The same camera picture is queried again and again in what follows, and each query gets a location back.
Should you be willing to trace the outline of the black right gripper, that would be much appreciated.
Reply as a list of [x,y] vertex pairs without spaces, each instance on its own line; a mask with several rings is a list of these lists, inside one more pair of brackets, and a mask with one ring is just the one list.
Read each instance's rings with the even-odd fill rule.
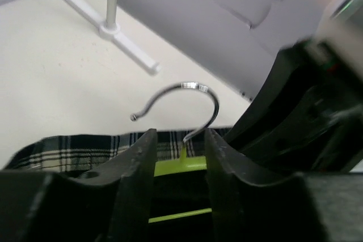
[[281,49],[225,141],[275,172],[349,172],[362,161],[362,81],[325,41]]

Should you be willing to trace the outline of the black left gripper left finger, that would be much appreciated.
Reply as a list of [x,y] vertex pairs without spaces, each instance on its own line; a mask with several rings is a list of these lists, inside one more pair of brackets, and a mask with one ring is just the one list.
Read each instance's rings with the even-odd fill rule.
[[158,136],[79,178],[51,171],[1,172],[2,241],[145,241]]

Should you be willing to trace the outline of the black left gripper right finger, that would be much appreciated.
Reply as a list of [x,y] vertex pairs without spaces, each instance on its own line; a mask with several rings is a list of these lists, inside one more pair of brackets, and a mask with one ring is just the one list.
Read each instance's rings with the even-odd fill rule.
[[217,241],[361,241],[362,174],[281,176],[205,132]]

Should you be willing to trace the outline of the navy plaid skirt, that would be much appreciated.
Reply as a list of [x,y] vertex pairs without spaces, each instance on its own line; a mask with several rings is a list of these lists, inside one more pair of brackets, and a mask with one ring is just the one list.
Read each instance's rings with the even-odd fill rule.
[[[157,131],[157,161],[177,159],[190,130]],[[146,132],[119,135],[58,135],[43,138],[17,153],[4,169],[35,169],[78,175],[126,151]],[[204,155],[204,132],[187,142],[187,156]]]

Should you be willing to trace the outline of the green hanger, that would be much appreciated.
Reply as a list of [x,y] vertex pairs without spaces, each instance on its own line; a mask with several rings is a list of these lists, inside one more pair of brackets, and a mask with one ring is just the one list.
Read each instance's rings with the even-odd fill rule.
[[175,91],[189,90],[208,96],[213,103],[212,114],[206,123],[196,129],[161,133],[161,148],[167,148],[170,159],[157,160],[154,177],[154,192],[149,223],[157,224],[167,220],[177,220],[190,216],[199,216],[211,212],[209,192],[206,183],[206,159],[202,152],[203,133],[216,119],[220,103],[216,93],[199,82],[174,83],[157,91],[142,110],[132,113],[130,119],[135,122],[146,116],[152,106],[163,96]]

